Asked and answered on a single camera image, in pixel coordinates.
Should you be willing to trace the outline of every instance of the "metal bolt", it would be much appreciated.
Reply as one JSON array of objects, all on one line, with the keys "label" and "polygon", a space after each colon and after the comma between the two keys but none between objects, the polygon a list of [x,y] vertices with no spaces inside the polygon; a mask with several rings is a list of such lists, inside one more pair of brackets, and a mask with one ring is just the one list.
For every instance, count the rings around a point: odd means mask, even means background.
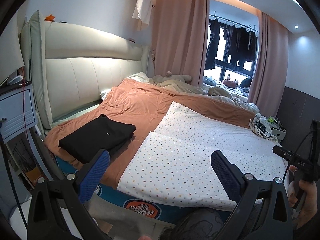
[{"label": "metal bolt", "polygon": [[67,179],[68,180],[73,180],[75,177],[76,177],[76,175],[73,174],[73,173],[70,173],[70,174],[67,175]]},{"label": "metal bolt", "polygon": [[275,181],[276,181],[276,183],[278,183],[278,184],[281,184],[281,183],[282,183],[282,179],[279,178],[279,177],[276,177]]},{"label": "metal bolt", "polygon": [[44,182],[44,177],[40,177],[40,178],[38,179],[38,183],[41,184],[41,183],[43,183],[43,182]]},{"label": "metal bolt", "polygon": [[247,173],[247,174],[245,175],[245,178],[248,179],[248,180],[252,180],[252,179],[253,179],[253,175],[250,174],[250,173]]}]

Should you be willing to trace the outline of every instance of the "headboard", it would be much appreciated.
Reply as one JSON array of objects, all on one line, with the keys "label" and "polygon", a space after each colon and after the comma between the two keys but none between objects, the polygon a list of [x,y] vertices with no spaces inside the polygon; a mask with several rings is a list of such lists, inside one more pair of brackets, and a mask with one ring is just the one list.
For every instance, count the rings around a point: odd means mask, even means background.
[{"label": "headboard", "polygon": [[21,32],[26,78],[42,125],[100,99],[132,74],[147,71],[149,47],[93,28],[44,21],[36,11]]}]

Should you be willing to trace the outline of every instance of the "white polka dot fabric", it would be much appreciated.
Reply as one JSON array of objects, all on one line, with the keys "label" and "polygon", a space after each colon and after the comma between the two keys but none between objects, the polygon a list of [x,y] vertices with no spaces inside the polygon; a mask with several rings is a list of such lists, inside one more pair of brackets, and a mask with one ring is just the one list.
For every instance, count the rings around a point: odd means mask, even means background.
[{"label": "white polka dot fabric", "polygon": [[220,150],[243,173],[273,180],[282,177],[286,168],[282,158],[272,153],[274,145],[249,129],[209,119],[173,102],[126,168],[117,189],[155,203],[231,211],[236,203],[211,167],[212,152]]}]

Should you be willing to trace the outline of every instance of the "dark round cushion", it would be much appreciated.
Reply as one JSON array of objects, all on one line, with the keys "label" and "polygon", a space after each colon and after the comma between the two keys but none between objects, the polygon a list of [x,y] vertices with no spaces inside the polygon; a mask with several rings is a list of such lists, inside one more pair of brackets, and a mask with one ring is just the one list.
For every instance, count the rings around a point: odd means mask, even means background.
[{"label": "dark round cushion", "polygon": [[251,82],[252,82],[252,78],[246,78],[241,82],[240,87],[249,88],[251,86]]}]

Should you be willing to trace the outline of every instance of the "hand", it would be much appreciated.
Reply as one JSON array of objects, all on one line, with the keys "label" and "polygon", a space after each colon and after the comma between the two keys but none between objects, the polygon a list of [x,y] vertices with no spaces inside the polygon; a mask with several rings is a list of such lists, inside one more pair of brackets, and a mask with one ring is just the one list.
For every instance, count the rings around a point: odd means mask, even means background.
[{"label": "hand", "polygon": [[[289,170],[291,172],[295,172],[297,168],[295,166],[290,166]],[[298,199],[294,196],[294,187],[293,182],[290,183],[288,187],[288,200],[289,206],[293,207]],[[307,193],[306,201],[301,208],[300,214],[296,220],[297,229],[305,225],[308,221],[310,221],[314,215],[318,212],[317,207],[317,186],[315,182],[307,182],[304,180],[299,181],[299,187]]]}]

